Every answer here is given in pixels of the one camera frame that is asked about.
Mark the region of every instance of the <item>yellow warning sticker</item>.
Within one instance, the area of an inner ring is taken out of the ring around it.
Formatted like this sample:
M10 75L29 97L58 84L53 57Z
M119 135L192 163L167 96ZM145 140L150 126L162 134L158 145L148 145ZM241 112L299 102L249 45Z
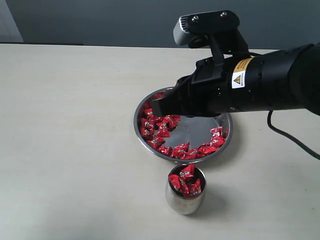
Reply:
M251 58L242 59L238 64L235 66L232 74L231 79L231 87L233 89L244 88L245 87L245 77L246 77L246 70L248 67Z

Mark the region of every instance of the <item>stainless steel cup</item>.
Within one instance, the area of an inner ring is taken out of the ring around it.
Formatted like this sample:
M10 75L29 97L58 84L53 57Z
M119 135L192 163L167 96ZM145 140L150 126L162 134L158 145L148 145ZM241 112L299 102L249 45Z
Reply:
M184 169L187 164L182 164L176 166L174 169L171 170L170 174L179 175L180 171ZM201 194L194 197L194 198L185 198L182 196L181 193L177 192L175 188L169 181L169 177L166 181L165 187L165 198L170 207L175 210L179 214L187 215L192 214L195 212L201 204L204 202L205 194L206 194L206 177L204 173L198 169L194 168L194 176L196 178L200 178L201 180Z

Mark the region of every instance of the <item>table surface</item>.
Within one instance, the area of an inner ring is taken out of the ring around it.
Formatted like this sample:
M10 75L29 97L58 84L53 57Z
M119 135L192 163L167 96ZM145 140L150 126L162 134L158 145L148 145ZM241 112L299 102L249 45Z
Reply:
M176 164L141 145L134 112L208 56L0 45L0 239L318 240L320 162L271 131L267 112L232 114L228 148L197 164L207 178L198 212L179 215L167 205ZM318 116L273 115L274 125L320 152Z

